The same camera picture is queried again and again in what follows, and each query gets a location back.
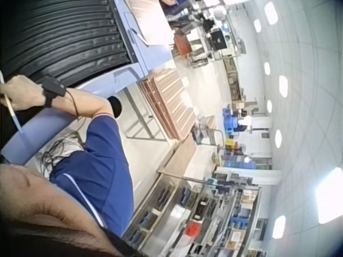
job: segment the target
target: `blue polo shirt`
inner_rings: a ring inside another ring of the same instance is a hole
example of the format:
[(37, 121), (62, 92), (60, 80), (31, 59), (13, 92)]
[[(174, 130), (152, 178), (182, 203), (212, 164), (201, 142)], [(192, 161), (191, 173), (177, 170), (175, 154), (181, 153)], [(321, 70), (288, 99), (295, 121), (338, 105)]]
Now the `blue polo shirt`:
[(123, 236), (133, 216), (133, 188), (113, 117), (91, 121), (85, 151), (60, 161), (50, 181), (80, 202), (100, 226)]

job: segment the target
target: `black rubber mat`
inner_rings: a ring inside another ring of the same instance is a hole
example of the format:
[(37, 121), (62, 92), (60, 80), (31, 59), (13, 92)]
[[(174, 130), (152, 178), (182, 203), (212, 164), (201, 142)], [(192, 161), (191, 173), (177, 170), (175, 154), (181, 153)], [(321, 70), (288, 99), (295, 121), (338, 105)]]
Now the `black rubber mat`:
[[(108, 0), (4, 2), (0, 61), (5, 80), (23, 74), (39, 83), (48, 74), (75, 87), (132, 62)], [(40, 109), (17, 112), (21, 125)], [(1, 148), (16, 131), (7, 108), (1, 108)]]

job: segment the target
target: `ceiling light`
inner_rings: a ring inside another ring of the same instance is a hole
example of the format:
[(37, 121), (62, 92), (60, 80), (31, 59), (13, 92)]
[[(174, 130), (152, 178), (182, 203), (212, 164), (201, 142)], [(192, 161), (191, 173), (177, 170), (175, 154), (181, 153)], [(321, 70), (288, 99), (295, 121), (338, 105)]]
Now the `ceiling light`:
[(279, 77), (279, 91), (283, 97), (288, 95), (288, 79), (285, 76)]
[(268, 62), (265, 62), (264, 63), (264, 72), (267, 74), (267, 75), (270, 75), (270, 65)]
[(343, 215), (343, 171), (335, 168), (324, 178), (316, 190), (318, 220), (320, 224)]
[(268, 110), (268, 112), (271, 113), (272, 109), (273, 109), (272, 101), (268, 100), (267, 101), (267, 110)]
[(255, 26), (255, 30), (257, 33), (260, 33), (261, 30), (262, 30), (262, 27), (261, 27), (261, 23), (259, 22), (259, 19), (255, 20), (253, 22), (254, 26)]
[(275, 144), (276, 144), (277, 148), (281, 147), (281, 143), (282, 143), (281, 131), (277, 130), (277, 132), (275, 134)]
[(286, 217), (280, 216), (275, 220), (274, 229), (273, 229), (273, 238), (280, 239), (284, 235), (286, 225)]
[(274, 4), (272, 2), (266, 4), (266, 6), (264, 7), (264, 12), (266, 13), (270, 25), (277, 23), (279, 18), (277, 11), (275, 10)]

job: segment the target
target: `white pen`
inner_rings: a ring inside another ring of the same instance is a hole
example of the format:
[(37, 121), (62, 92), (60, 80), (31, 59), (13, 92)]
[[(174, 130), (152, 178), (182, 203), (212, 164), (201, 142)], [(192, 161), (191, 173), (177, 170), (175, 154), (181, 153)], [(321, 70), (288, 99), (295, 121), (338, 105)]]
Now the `white pen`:
[[(4, 77), (3, 77), (1, 71), (0, 71), (0, 83), (1, 84), (5, 84)], [(4, 96), (5, 96), (5, 101), (6, 101), (7, 107), (9, 109), (9, 111), (10, 111), (11, 116), (12, 116), (13, 122), (16, 125), (18, 131), (22, 134), (23, 130), (22, 130), (21, 126), (20, 126), (20, 123), (19, 123), (19, 120), (17, 118), (17, 115), (16, 115), (16, 113), (13, 110), (11, 101), (10, 101), (9, 97), (6, 94), (4, 94)]]

